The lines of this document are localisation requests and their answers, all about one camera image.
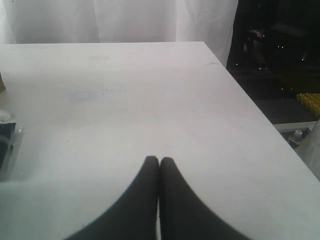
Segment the white curtain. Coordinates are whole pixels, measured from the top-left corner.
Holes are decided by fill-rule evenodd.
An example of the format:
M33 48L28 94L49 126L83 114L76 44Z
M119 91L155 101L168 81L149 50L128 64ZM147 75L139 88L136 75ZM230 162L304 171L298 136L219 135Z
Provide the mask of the white curtain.
M238 0L0 0L0 43L204 41L227 63Z

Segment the bottle cap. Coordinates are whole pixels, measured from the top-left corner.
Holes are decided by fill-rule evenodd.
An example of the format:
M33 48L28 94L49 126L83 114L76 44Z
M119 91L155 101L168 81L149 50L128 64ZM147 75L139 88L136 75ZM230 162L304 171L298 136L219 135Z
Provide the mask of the bottle cap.
M301 138L302 137L302 131L301 130L296 130L294 132L294 136L297 137L297 138Z

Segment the table surface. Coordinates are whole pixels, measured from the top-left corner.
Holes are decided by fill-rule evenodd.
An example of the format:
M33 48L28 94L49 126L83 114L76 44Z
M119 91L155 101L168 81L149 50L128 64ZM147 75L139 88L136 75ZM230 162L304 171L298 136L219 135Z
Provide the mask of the table surface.
M147 155L253 240L319 239L319 181L203 42L2 45L0 71L22 127L2 240L80 230Z

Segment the small bottle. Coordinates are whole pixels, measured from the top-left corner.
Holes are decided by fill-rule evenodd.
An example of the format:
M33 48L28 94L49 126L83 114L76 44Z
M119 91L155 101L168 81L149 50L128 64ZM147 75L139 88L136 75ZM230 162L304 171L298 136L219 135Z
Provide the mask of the small bottle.
M301 144L302 140L302 131L296 130L294 134L289 136L288 143L293 149L295 149Z

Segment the yellow object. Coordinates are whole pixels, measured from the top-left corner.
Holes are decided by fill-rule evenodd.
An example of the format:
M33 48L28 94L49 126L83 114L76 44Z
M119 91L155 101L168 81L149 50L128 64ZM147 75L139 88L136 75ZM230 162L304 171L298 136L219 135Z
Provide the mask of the yellow object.
M296 99L317 117L320 117L320 93L300 93Z

